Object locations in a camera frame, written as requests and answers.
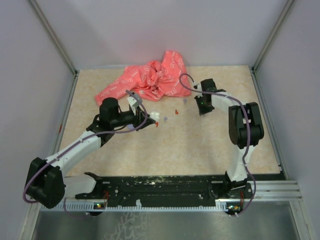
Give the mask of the white earbud charging case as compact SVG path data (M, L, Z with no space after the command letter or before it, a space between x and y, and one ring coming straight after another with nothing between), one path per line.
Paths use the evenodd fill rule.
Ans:
M160 119L160 113L159 113L159 112L156 112L156 111L152 111L152 112L149 114L149 117L150 117L152 120L158 122L159 119Z

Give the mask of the purple earbud charging case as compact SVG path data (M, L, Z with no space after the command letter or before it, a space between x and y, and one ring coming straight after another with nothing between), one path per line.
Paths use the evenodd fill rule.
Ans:
M127 128L128 128L129 130L132 130L132 129L134 128L134 126L133 126L132 124L129 124L129 125L127 126Z

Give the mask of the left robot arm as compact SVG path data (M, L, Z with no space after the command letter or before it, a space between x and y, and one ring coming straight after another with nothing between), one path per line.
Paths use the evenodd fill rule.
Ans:
M122 111L117 99L104 99L92 124L78 139L45 159L35 158L30 163L23 198L30 197L29 203L40 203L52 209L62 200L79 194L88 194L95 199L101 197L104 186L98 183L96 175L68 176L68 173L115 134L120 134L120 128L131 125L132 131L138 131L159 121L159 112L147 112L139 96L133 95L127 100L129 110Z

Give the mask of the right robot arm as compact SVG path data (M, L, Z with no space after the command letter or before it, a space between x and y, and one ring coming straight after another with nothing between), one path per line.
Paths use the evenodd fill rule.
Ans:
M256 102L242 104L224 89L217 89L212 78L193 83L193 88L198 93L194 99L199 115L203 116L216 108L228 114L228 135L234 145L234 155L225 172L221 193L235 198L246 188L247 165L255 147L265 135L259 105Z

